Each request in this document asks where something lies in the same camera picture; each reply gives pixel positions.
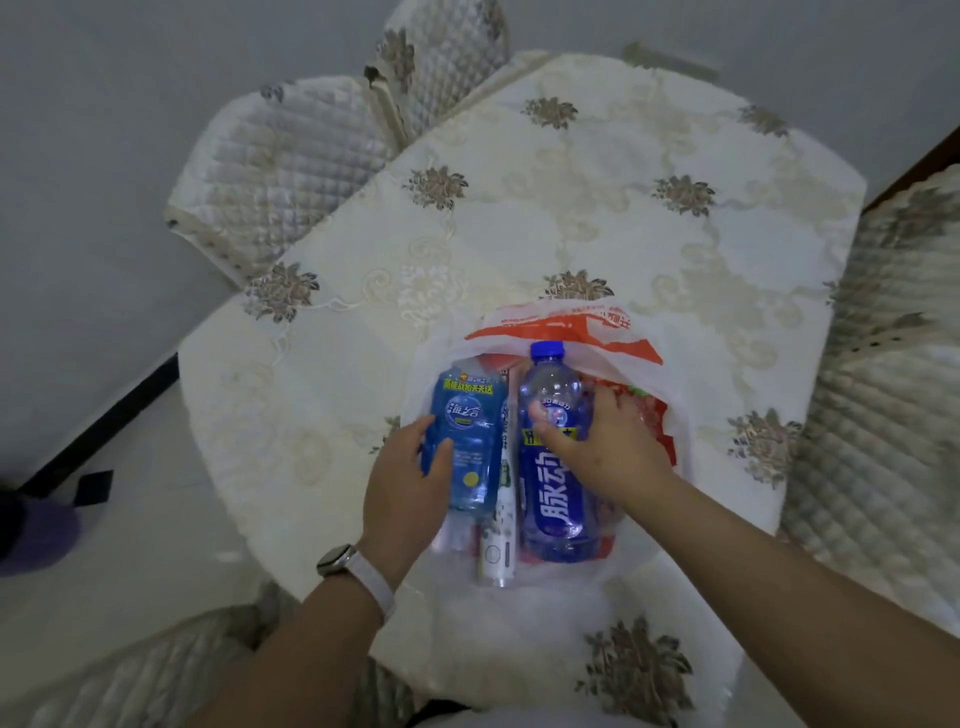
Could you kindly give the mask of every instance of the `white watch band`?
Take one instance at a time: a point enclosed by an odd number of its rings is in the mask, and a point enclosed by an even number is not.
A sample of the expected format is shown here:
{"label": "white watch band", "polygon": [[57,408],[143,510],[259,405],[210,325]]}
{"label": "white watch band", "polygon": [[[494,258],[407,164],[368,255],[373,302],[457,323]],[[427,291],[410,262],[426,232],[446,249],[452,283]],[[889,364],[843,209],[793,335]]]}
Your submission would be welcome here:
{"label": "white watch band", "polygon": [[387,580],[376,570],[376,567],[367,561],[366,557],[356,548],[351,548],[352,553],[344,563],[344,569],[353,574],[354,578],[363,584],[367,591],[376,599],[383,612],[383,621],[386,623],[390,615],[394,613],[394,590],[390,588]]}

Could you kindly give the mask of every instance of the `mouthwash bottle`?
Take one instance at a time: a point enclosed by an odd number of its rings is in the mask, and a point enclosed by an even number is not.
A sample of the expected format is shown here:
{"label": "mouthwash bottle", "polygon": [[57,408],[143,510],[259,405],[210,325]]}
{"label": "mouthwash bottle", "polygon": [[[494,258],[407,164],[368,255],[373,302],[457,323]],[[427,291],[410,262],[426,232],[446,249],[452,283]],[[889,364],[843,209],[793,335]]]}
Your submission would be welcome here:
{"label": "mouthwash bottle", "polygon": [[587,439],[589,408],[577,373],[564,364],[564,342],[530,347],[533,367],[520,384],[519,464],[524,492],[523,537],[542,561],[574,563],[600,551],[596,497],[534,434],[535,422]]}
{"label": "mouthwash bottle", "polygon": [[437,445],[453,440],[450,508],[486,518],[493,513],[500,487],[507,387],[499,374],[486,376],[475,359],[457,364],[440,375],[434,387],[430,412],[437,419],[426,431],[420,466],[429,473]]}

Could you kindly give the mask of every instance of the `smartwatch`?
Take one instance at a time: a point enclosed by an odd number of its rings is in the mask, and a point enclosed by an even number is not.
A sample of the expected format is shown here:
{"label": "smartwatch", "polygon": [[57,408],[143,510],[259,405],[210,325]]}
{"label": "smartwatch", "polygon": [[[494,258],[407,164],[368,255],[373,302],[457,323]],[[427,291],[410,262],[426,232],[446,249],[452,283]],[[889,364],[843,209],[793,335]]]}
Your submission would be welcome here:
{"label": "smartwatch", "polygon": [[345,544],[332,548],[317,563],[317,573],[324,578],[341,571],[349,571],[364,585],[380,605],[383,621],[386,622],[394,613],[394,591],[376,567],[356,547]]}

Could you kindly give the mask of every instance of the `person's right hand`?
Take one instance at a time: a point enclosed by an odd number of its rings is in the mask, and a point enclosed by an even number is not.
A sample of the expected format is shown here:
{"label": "person's right hand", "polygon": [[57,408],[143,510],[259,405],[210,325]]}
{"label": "person's right hand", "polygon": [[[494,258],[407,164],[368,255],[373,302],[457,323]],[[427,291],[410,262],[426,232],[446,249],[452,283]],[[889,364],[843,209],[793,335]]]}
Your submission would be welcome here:
{"label": "person's right hand", "polygon": [[597,387],[594,393],[593,422],[586,440],[571,440],[544,423],[535,424],[534,431],[581,483],[617,505],[625,506],[631,495],[649,493],[674,477],[666,450],[636,407],[618,402],[607,387]]}

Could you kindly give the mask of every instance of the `toothpaste tube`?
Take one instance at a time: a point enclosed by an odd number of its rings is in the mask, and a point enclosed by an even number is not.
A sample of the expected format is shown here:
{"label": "toothpaste tube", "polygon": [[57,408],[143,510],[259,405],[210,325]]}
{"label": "toothpaste tube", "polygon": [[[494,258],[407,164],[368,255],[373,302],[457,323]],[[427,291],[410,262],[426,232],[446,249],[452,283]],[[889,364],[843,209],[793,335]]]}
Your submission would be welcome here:
{"label": "toothpaste tube", "polygon": [[[509,370],[501,372],[507,378]],[[506,587],[514,578],[516,569],[516,487],[511,465],[510,398],[503,403],[503,440],[500,451],[500,487],[496,491],[493,515],[484,519],[480,527],[479,570],[480,583],[485,586]]]}

